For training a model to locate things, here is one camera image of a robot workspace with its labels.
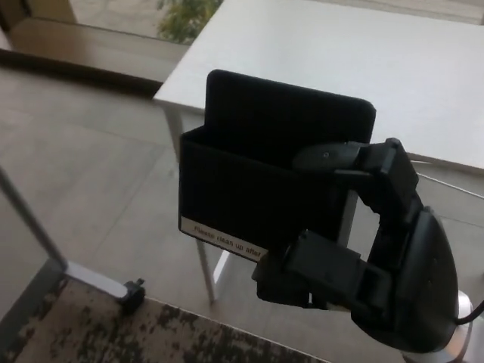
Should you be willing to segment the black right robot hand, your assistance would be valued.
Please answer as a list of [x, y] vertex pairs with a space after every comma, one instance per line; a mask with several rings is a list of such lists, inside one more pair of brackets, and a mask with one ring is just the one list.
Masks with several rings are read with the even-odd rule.
[[367, 259], [303, 231], [283, 253], [259, 260], [257, 296], [304, 309], [342, 307], [367, 335], [404, 352], [446, 346], [458, 320], [455, 261], [438, 216], [421, 201], [401, 142], [314, 145], [292, 166], [311, 182], [354, 191], [378, 214], [379, 228]]

